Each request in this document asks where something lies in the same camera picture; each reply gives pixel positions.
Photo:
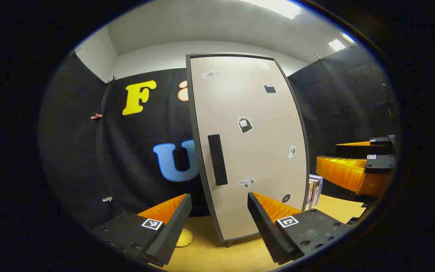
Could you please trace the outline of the yellow round coaster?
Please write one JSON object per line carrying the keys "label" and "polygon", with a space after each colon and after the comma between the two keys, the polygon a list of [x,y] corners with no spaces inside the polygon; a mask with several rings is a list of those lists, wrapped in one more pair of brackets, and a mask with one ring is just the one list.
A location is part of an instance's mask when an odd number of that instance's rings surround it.
{"label": "yellow round coaster", "polygon": [[193,242],[193,238],[193,233],[187,228],[183,228],[176,243],[176,247],[181,248],[190,245]]}

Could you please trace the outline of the black backdrop cloth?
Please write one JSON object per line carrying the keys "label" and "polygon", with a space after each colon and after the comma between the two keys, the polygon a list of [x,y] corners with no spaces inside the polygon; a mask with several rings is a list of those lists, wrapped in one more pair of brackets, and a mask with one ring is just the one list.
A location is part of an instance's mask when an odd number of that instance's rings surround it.
{"label": "black backdrop cloth", "polygon": [[[383,85],[387,76],[354,45],[312,64],[274,57],[304,115],[310,172],[334,145],[397,134]],[[209,216],[193,143],[186,52],[144,51],[126,57],[126,77],[109,87],[78,56],[56,71],[39,123],[42,163],[62,206],[86,228],[123,212],[141,212],[190,193],[191,217]],[[94,114],[100,119],[90,119]],[[102,202],[111,196],[112,202]]]}

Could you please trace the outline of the black door handle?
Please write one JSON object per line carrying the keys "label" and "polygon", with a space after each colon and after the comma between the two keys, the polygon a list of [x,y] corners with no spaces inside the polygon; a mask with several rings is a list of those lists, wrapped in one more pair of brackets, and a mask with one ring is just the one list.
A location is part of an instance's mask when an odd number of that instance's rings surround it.
{"label": "black door handle", "polygon": [[216,186],[224,186],[228,184],[227,172],[221,138],[219,134],[208,136],[208,144],[210,148],[211,161],[214,171]]}

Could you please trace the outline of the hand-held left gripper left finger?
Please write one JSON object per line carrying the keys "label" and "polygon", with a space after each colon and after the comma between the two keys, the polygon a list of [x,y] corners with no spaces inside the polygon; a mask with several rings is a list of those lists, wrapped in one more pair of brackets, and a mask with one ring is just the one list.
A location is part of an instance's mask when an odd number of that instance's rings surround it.
{"label": "hand-held left gripper left finger", "polygon": [[168,265],[192,209],[185,193],[140,213],[124,212],[91,233],[126,258],[159,267]]}

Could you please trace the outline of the large ceiling light panel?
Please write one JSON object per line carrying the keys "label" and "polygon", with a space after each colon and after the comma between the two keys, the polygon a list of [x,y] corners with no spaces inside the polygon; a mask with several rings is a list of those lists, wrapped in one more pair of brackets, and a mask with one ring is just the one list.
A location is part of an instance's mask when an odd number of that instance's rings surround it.
{"label": "large ceiling light panel", "polygon": [[290,0],[239,0],[251,5],[259,6],[266,10],[280,14],[281,16],[292,20],[302,13],[302,9],[295,2]]}

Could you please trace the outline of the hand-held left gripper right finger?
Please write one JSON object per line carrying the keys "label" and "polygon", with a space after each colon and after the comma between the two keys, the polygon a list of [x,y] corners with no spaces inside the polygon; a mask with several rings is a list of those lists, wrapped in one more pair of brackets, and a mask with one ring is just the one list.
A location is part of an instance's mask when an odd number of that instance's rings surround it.
{"label": "hand-held left gripper right finger", "polygon": [[301,211],[256,192],[247,194],[247,208],[279,265],[312,255],[350,230],[318,209]]}

